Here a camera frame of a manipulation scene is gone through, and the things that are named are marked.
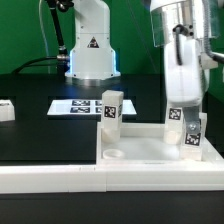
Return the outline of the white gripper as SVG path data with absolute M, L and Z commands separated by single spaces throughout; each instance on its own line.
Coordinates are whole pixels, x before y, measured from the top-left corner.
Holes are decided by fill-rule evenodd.
M 186 132 L 198 134 L 201 130 L 199 107 L 203 98 L 199 43 L 195 39 L 180 37 L 182 64 L 176 60 L 175 42 L 164 48 L 166 96 L 174 107 L 184 107 Z

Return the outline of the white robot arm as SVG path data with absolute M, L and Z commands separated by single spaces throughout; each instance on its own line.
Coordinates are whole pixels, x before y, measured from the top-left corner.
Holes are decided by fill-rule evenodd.
M 104 0 L 72 0 L 75 46 L 69 54 L 70 79 L 107 80 L 117 77 L 117 58 L 110 44 L 110 8 Z M 213 9 L 219 0 L 143 0 L 149 11 L 146 27 L 151 41 L 164 49 L 167 102 L 183 110 L 186 129 L 201 130 L 199 106 L 209 83 L 209 71 L 224 63 L 211 49 L 217 36 Z

